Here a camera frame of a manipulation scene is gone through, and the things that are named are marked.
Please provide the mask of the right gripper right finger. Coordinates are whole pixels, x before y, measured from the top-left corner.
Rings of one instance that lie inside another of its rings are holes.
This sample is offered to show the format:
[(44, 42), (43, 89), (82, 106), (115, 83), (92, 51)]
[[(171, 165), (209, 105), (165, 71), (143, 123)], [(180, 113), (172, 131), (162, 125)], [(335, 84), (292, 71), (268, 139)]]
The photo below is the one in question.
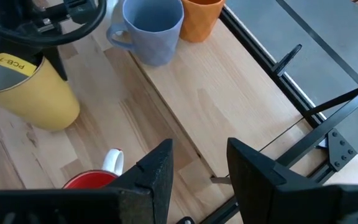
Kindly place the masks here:
[(236, 138), (227, 163), (245, 224), (358, 224), (358, 185), (320, 185)]

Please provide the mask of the grey-blue faceted mug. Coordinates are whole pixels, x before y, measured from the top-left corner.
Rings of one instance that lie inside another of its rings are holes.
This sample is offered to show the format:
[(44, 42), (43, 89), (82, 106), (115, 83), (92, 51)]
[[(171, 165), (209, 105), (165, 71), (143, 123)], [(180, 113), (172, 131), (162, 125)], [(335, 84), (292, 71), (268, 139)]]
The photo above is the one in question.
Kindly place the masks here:
[(124, 0), (122, 16), (122, 23), (106, 31), (111, 44), (134, 52), (147, 65), (171, 61), (184, 20), (181, 0)]

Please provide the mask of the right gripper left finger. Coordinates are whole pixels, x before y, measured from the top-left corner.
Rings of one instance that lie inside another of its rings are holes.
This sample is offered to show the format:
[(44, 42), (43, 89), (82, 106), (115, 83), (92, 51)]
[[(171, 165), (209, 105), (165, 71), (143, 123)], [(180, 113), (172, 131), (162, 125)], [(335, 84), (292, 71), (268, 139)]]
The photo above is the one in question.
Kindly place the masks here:
[(101, 189), (0, 190), (0, 224), (166, 224), (173, 141)]

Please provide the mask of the black metal wooden mug rack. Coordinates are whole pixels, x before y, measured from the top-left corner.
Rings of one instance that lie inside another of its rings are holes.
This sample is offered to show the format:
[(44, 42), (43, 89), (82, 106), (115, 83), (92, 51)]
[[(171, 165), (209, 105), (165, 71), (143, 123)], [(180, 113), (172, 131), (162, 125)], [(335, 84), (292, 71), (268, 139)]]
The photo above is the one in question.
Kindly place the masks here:
[(197, 165), (175, 172), (187, 184), (227, 175), (229, 137), (276, 159), (311, 130), (222, 22), (202, 43), (179, 41), (169, 64), (139, 68), (200, 155)]

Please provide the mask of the yellow mug white handle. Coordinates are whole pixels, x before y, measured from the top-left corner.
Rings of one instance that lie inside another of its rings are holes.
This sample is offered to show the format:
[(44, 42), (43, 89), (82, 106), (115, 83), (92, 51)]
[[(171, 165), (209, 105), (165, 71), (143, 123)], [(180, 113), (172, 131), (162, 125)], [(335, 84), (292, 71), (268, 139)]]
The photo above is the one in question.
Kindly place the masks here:
[(44, 56), (21, 59), (37, 69), (27, 77), (0, 66), (0, 107), (38, 128), (67, 128), (80, 113), (80, 104), (69, 84)]

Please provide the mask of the orange faceted mug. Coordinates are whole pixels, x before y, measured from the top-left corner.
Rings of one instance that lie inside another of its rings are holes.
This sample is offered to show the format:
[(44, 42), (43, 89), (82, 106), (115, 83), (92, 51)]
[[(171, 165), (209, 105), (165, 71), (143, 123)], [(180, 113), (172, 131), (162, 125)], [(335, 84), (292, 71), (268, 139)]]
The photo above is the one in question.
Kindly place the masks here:
[(188, 42), (203, 42), (219, 18), (226, 0), (181, 0), (184, 20), (180, 38)]

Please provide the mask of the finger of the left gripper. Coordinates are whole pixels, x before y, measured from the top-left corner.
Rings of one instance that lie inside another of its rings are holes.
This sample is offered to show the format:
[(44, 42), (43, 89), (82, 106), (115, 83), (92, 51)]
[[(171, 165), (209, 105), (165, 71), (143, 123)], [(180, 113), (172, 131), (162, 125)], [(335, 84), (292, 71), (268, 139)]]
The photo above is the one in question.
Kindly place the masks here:
[(6, 53), (0, 53), (0, 66), (19, 72), (27, 77), (32, 76), (37, 69), (36, 65)]
[(67, 81), (67, 74), (63, 66), (58, 48), (56, 46), (44, 48), (42, 49), (42, 53), (44, 57), (51, 63), (52, 67), (56, 70), (62, 80)]

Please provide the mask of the red mug white handle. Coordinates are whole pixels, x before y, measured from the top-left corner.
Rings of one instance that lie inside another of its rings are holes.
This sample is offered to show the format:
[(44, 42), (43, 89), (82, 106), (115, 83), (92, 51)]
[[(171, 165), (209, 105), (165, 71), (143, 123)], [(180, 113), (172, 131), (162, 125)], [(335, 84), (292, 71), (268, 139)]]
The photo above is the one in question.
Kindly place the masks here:
[(72, 177), (63, 189), (100, 189), (123, 173), (124, 153), (120, 149), (110, 149), (100, 169), (87, 170)]

